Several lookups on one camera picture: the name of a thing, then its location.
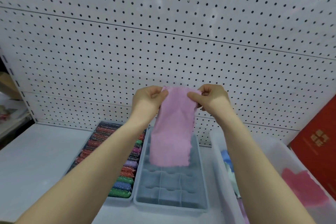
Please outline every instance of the white shelf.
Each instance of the white shelf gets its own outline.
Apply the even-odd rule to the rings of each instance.
[[[0,152],[0,220],[14,222],[64,175],[90,131],[35,124]],[[94,224],[131,223],[225,223],[221,212],[211,149],[201,147],[210,209],[199,217],[161,215],[130,207],[103,206]]]

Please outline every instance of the pink towel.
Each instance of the pink towel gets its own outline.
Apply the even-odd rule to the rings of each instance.
[[[285,168],[281,177],[304,207],[323,206],[329,201],[327,195],[320,186],[314,182],[307,170],[294,174],[290,169]]]
[[[161,104],[150,139],[149,161],[159,167],[188,166],[197,103],[186,87],[163,87],[169,94]]]

